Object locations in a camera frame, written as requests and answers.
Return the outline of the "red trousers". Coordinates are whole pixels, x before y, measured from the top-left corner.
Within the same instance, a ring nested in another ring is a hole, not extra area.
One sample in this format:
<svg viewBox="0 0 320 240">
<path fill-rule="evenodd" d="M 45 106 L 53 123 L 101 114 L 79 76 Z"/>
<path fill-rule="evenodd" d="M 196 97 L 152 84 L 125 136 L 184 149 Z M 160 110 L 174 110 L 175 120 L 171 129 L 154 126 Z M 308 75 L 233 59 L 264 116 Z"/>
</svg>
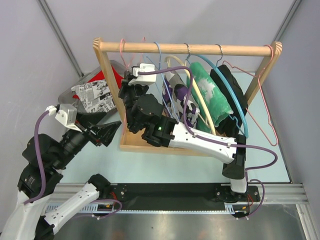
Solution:
<svg viewBox="0 0 320 240">
<path fill-rule="evenodd" d="M 121 81 L 124 78 L 124 72 L 126 69 L 119 62 L 113 61 L 113 60 L 111 61 L 111 67 L 112 67 L 112 71 L 113 71 L 113 74 L 116 79 L 117 86 L 118 86 L 118 88 L 120 88 Z M 102 81 L 104 79 L 105 79 L 104 74 L 103 74 L 101 68 L 98 67 L 92 73 L 90 73 L 84 79 L 82 79 L 80 82 L 82 84 L 87 84 L 87 83 L 92 83 L 92 82 L 96 82 L 96 81 Z"/>
</svg>

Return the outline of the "black white print trousers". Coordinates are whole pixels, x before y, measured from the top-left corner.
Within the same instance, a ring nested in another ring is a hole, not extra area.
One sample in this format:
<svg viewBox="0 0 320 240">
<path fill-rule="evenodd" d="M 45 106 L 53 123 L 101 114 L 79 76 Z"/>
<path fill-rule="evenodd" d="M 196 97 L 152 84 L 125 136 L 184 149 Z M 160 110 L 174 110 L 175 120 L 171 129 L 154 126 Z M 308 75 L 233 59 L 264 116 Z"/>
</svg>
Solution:
<svg viewBox="0 0 320 240">
<path fill-rule="evenodd" d="M 71 91 L 79 98 L 87 113 L 108 113 L 116 108 L 105 80 L 76 85 L 71 88 Z"/>
</svg>

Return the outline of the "light blue wire hanger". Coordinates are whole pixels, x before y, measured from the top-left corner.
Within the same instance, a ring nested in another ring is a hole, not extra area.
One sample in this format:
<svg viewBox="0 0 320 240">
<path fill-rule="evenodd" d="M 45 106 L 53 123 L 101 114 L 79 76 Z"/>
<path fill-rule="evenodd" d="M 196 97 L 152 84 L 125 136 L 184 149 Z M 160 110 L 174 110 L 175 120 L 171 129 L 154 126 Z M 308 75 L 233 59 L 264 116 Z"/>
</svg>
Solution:
<svg viewBox="0 0 320 240">
<path fill-rule="evenodd" d="M 156 41 L 154 41 L 153 43 L 157 46 L 158 54 L 159 54 L 158 68 L 157 69 L 161 70 L 162 69 L 162 52 L 161 52 L 161 48 L 160 48 L 160 45 Z M 163 84 L 165 86 L 166 93 L 168 94 L 171 106 L 173 107 L 173 113 L 171 113 L 170 116 L 173 117 L 175 120 L 179 121 L 180 119 L 179 119 L 179 117 L 178 117 L 178 115 L 176 113 L 176 110 L 175 110 L 175 107 L 174 107 L 174 103 L 173 103 L 173 99 L 172 99 L 172 94 L 170 93 L 168 84 L 165 81 L 165 76 L 164 76 L 163 73 L 161 73 L 160 76 L 161 76 L 162 82 L 163 82 Z"/>
</svg>

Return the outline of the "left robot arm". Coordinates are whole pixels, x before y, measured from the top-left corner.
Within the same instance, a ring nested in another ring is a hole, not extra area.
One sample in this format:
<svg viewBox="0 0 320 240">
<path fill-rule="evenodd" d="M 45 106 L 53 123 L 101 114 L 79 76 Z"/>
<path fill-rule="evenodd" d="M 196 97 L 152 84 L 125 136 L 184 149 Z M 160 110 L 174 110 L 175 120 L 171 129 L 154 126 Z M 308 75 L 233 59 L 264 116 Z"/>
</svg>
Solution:
<svg viewBox="0 0 320 240">
<path fill-rule="evenodd" d="M 112 142 L 121 122 L 100 124 L 105 115 L 104 112 L 63 110 L 61 106 L 49 106 L 40 115 L 34 127 L 34 136 L 22 153 L 28 164 L 19 177 L 17 204 L 0 234 L 2 240 L 52 240 L 60 228 L 86 205 L 95 201 L 119 202 L 111 183 L 97 173 L 52 213 L 44 213 L 63 178 L 62 171 L 86 144 L 107 147 Z M 54 116 L 67 128 L 61 141 L 39 133 L 40 124 L 46 116 Z"/>
</svg>

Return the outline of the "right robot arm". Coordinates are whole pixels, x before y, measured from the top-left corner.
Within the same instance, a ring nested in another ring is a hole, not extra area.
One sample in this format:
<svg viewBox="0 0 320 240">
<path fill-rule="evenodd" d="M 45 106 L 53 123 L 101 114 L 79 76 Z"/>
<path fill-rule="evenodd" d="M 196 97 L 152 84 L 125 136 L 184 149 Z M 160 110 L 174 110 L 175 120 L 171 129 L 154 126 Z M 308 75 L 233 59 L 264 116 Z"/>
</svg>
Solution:
<svg viewBox="0 0 320 240">
<path fill-rule="evenodd" d="M 237 201 L 247 197 L 246 149 L 242 146 L 246 138 L 212 135 L 163 115 L 164 106 L 138 78 L 125 71 L 118 94 L 124 103 L 128 131 L 141 132 L 141 138 L 154 147 L 188 149 L 216 158 L 223 163 L 222 175 L 230 180 L 231 196 Z"/>
</svg>

